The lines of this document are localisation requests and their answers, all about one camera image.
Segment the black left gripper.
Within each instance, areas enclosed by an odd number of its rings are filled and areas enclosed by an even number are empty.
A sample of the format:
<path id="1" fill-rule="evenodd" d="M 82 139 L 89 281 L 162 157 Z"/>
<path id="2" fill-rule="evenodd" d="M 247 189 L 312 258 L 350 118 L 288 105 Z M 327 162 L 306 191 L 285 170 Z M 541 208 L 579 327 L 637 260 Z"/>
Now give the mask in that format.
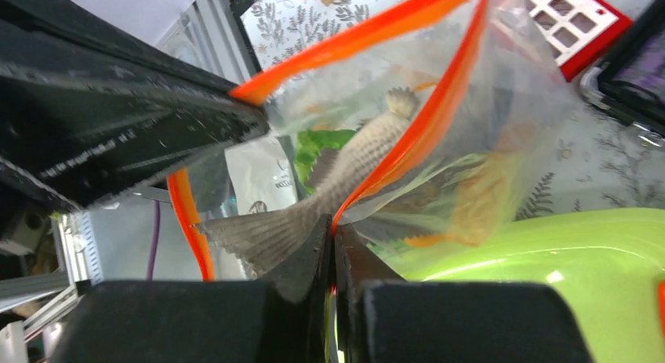
<path id="1" fill-rule="evenodd" d="M 264 135 L 234 84 L 71 0 L 1 0 L 1 229 L 102 205 Z"/>

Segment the clear zip top bag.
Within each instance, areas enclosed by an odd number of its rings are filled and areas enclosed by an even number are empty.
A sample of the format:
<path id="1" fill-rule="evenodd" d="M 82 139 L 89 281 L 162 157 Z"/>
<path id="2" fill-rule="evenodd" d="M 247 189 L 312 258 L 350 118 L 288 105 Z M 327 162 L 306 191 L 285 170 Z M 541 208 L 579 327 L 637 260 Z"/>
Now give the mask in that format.
<path id="1" fill-rule="evenodd" d="M 446 229 L 456 186 L 492 153 L 524 155 L 524 198 L 549 139 L 575 101 L 525 0 L 405 0 L 260 72 L 231 91 L 271 102 L 279 133 L 361 127 L 386 110 L 389 89 L 420 108 L 385 159 L 332 217 L 375 244 Z M 199 266 L 214 249 L 198 232 L 192 168 L 169 176 L 176 217 Z"/>

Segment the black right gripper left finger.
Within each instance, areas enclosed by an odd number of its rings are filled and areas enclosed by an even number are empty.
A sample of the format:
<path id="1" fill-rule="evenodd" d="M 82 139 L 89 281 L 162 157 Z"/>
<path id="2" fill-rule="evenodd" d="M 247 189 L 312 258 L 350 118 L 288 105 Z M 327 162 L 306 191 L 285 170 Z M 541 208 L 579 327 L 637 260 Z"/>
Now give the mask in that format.
<path id="1" fill-rule="evenodd" d="M 50 361 L 327 362 L 329 225 L 259 280 L 94 285 Z"/>

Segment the grey toy fish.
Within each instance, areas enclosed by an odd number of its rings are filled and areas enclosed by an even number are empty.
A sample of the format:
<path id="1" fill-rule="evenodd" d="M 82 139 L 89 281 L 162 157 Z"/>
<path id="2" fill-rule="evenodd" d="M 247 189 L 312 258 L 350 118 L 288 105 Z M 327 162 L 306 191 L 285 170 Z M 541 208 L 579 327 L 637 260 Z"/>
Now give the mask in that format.
<path id="1" fill-rule="evenodd" d="M 294 253 L 322 215 L 335 215 L 400 140 L 420 108 L 410 88 L 389 89 L 386 110 L 368 120 L 340 149 L 325 147 L 308 185 L 314 192 L 280 210 L 207 220 L 199 233 L 263 276 Z"/>

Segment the fried chicken toy piece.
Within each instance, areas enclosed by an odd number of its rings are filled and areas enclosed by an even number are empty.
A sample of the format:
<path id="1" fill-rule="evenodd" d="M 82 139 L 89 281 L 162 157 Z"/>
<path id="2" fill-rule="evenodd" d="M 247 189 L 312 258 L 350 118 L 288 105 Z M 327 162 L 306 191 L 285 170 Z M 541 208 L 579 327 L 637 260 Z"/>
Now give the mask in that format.
<path id="1" fill-rule="evenodd" d="M 441 242 L 478 246 L 495 230 L 512 220 L 524 198 L 520 180 L 524 155 L 492 153 L 469 169 L 455 189 L 452 211 L 444 231 L 415 234 L 403 239 L 412 248 Z"/>

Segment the green toy cabbage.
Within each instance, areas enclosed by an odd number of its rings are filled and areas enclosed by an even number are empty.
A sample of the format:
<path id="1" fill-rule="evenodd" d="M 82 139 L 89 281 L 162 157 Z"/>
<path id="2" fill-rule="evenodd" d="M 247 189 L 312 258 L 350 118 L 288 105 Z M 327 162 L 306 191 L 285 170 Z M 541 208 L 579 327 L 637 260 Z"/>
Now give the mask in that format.
<path id="1" fill-rule="evenodd" d="M 312 165 L 324 147 L 340 149 L 356 132 L 342 130 L 307 130 L 298 132 L 295 140 L 294 169 L 306 194 L 314 192 L 313 187 L 305 184 L 311 173 Z"/>

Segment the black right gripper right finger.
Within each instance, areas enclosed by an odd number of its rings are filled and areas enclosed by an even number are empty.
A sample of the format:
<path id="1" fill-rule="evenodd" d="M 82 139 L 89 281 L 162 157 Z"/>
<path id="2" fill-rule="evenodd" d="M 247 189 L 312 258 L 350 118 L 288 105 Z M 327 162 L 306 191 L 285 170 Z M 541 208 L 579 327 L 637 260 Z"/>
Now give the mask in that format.
<path id="1" fill-rule="evenodd" d="M 349 362 L 590 362 L 572 311 L 551 287 L 412 282 L 339 227 L 337 336 Z"/>

